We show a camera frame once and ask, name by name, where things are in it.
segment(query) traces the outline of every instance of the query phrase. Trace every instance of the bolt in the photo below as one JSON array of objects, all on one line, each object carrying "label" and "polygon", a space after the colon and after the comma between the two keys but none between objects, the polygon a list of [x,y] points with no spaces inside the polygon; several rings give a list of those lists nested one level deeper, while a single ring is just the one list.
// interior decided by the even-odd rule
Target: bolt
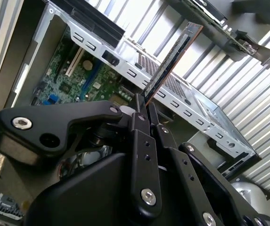
[{"label": "bolt", "polygon": [[32,122],[24,117],[16,117],[12,120],[12,125],[18,129],[30,129]]},{"label": "bolt", "polygon": [[143,201],[149,205],[154,206],[156,202],[155,194],[148,188],[145,188],[141,191],[141,198]]},{"label": "bolt", "polygon": [[138,118],[140,118],[142,121],[145,121],[145,118],[142,115],[139,115]]},{"label": "bolt", "polygon": [[254,218],[258,226],[263,226],[263,223],[258,218]]},{"label": "bolt", "polygon": [[165,127],[162,127],[162,130],[164,131],[164,133],[169,133],[168,129]]},{"label": "bolt", "polygon": [[216,226],[215,220],[210,213],[207,212],[203,213],[203,218],[207,226]]},{"label": "bolt", "polygon": [[117,113],[117,112],[118,112],[118,110],[117,110],[116,108],[114,108],[114,107],[110,107],[110,110],[111,110],[112,112],[114,112],[114,113]]},{"label": "bolt", "polygon": [[193,148],[192,146],[190,146],[190,145],[187,145],[187,148],[188,148],[191,152],[194,152],[194,151],[195,151],[194,148]]}]

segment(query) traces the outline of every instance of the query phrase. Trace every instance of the pci slot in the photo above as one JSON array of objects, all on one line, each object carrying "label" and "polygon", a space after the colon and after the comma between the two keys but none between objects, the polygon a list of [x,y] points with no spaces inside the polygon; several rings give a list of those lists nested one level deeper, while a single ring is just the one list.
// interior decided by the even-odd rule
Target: pci slot
[{"label": "pci slot", "polygon": [[70,76],[73,74],[73,72],[74,72],[76,66],[78,65],[80,59],[82,58],[82,56],[83,56],[83,54],[84,54],[84,51],[85,51],[85,50],[84,50],[83,48],[79,47],[79,49],[78,49],[76,55],[74,56],[73,61],[71,62],[71,64],[70,64],[68,70],[67,70],[66,73],[65,73],[66,76],[70,77]]}]

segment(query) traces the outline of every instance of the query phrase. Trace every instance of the green circuit board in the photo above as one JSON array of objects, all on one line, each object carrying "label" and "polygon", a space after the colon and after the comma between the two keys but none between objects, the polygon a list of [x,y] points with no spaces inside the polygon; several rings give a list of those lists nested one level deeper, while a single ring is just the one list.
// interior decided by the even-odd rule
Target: green circuit board
[{"label": "green circuit board", "polygon": [[70,39],[67,28],[34,91],[32,105],[111,100],[117,105],[131,99],[120,86],[122,76]]}]

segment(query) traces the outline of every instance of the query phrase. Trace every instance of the chip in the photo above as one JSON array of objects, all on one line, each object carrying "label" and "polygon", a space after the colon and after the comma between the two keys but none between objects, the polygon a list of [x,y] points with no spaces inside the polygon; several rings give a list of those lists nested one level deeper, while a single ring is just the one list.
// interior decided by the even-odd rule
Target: chip
[{"label": "chip", "polygon": [[93,87],[94,87],[95,89],[99,89],[99,88],[101,87],[101,85],[100,85],[98,82],[95,82],[95,83],[93,84]]},{"label": "chip", "polygon": [[109,101],[113,102],[114,105],[116,106],[121,106],[121,105],[127,105],[128,103],[123,100],[121,97],[117,96],[116,94],[113,94]]},{"label": "chip", "polygon": [[71,87],[70,85],[68,85],[68,84],[65,83],[65,82],[62,82],[62,83],[60,84],[59,90],[60,90],[60,91],[63,91],[63,92],[66,93],[66,94],[68,94],[68,93],[70,92],[71,88],[72,88],[72,87]]}]

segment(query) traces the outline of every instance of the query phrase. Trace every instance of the mesh grille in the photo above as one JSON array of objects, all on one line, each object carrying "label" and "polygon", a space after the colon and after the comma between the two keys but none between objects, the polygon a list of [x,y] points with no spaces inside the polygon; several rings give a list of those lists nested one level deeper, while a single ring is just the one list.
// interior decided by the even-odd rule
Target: mesh grille
[{"label": "mesh grille", "polygon": [[168,78],[164,82],[164,85],[172,92],[177,94],[179,97],[186,99],[186,95],[182,90],[181,85],[172,76],[168,76]]},{"label": "mesh grille", "polygon": [[208,114],[208,116],[210,117],[210,119],[217,124],[218,126],[222,127],[224,129],[224,127],[222,126],[222,124],[216,119],[214,118],[212,115]]},{"label": "mesh grille", "polygon": [[[143,56],[142,54],[140,53],[138,54],[139,54],[138,64],[141,65],[147,73],[153,76],[159,66],[152,60]],[[169,88],[172,92],[174,92],[176,95],[178,95],[180,98],[186,99],[186,95],[182,90],[180,83],[177,80],[175,80],[172,76],[168,76],[168,78],[164,82],[164,85],[167,88]]]}]

